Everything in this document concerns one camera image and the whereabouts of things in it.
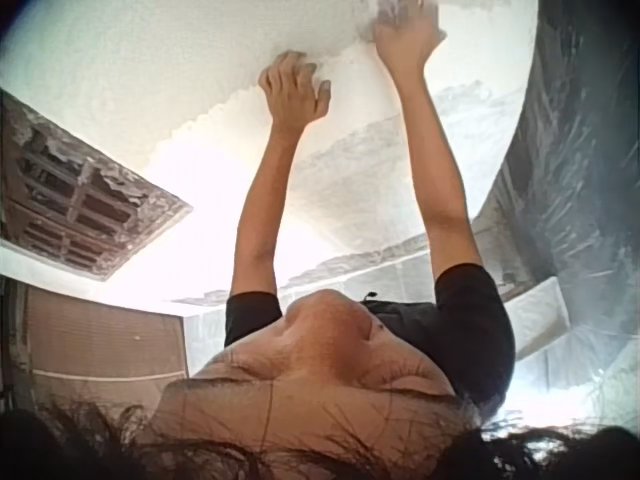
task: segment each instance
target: woman's left hand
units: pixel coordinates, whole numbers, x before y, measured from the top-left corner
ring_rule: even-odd
[[[302,135],[310,123],[327,115],[331,101],[331,82],[325,80],[316,96],[313,63],[302,63],[303,53],[285,52],[260,75],[274,131]]]

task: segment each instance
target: white ceiling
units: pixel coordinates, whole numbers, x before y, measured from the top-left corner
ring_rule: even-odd
[[[334,95],[329,116],[309,129],[294,167],[280,282],[322,261],[379,251],[422,232],[395,94],[366,41],[375,4],[30,5],[3,45],[0,86],[195,207],[107,283],[92,284],[93,299],[173,300],[228,287],[235,226],[269,128],[255,80],[284,49],[309,52],[319,75],[333,81]],[[522,110],[537,2],[443,1],[440,15],[448,39],[426,74],[475,216]],[[34,275],[37,265],[27,269],[12,258],[0,271],[36,284],[49,275],[50,267]],[[88,295],[86,280],[59,283],[48,282],[61,293]]]

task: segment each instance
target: vent grille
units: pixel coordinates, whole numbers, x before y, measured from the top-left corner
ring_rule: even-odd
[[[4,94],[3,237],[109,277],[191,209]]]

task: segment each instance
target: eye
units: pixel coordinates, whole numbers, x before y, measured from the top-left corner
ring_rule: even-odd
[[[223,357],[223,361],[228,368],[253,379],[273,380],[276,376],[273,363],[266,358],[237,356],[230,351]]]
[[[273,380],[276,372],[269,359],[238,356],[231,350],[216,356],[209,366],[220,376],[238,380]]]
[[[406,377],[423,377],[424,369],[420,365],[395,365],[380,375],[383,383],[393,383]]]
[[[375,386],[387,385],[398,380],[415,377],[431,379],[429,371],[421,363],[400,363],[384,365],[366,376],[366,382]]]

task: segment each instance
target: hair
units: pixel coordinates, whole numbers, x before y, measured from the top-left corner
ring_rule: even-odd
[[[210,440],[160,437],[141,443],[146,426],[140,407],[111,419],[95,404],[52,407],[40,414],[14,410],[0,416],[0,475],[30,480],[274,479],[273,453]],[[640,441],[609,427],[586,433],[503,427],[457,437],[435,469],[388,465],[357,438],[335,456],[313,450],[279,452],[279,467],[309,478],[429,480],[564,480],[640,478]]]

